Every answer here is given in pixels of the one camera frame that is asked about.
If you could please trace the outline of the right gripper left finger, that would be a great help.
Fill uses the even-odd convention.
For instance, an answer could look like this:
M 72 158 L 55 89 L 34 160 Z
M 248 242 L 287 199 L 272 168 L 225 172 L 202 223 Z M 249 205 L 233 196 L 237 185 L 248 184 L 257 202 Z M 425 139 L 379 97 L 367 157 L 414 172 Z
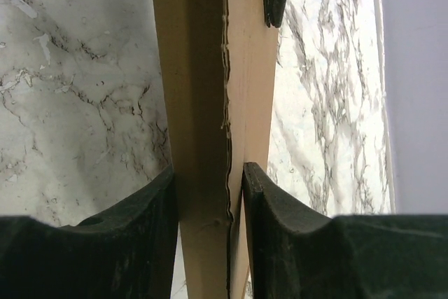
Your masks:
M 1 218 L 2 298 L 168 298 L 178 215 L 174 172 L 78 225 Z

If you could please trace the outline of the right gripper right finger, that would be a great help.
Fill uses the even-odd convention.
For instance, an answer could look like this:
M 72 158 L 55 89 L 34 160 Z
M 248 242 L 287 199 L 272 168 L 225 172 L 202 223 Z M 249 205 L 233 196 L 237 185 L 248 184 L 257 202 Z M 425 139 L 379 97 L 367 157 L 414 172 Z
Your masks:
M 328 218 L 248 162 L 242 177 L 256 298 L 446 298 L 445 215 Z

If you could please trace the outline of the brown cardboard box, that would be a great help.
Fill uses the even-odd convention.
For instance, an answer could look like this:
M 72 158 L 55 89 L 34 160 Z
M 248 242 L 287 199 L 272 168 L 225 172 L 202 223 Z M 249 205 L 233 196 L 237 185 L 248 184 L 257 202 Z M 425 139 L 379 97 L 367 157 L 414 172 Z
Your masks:
M 153 0 L 190 298 L 243 298 L 242 173 L 267 166 L 277 34 L 263 0 Z

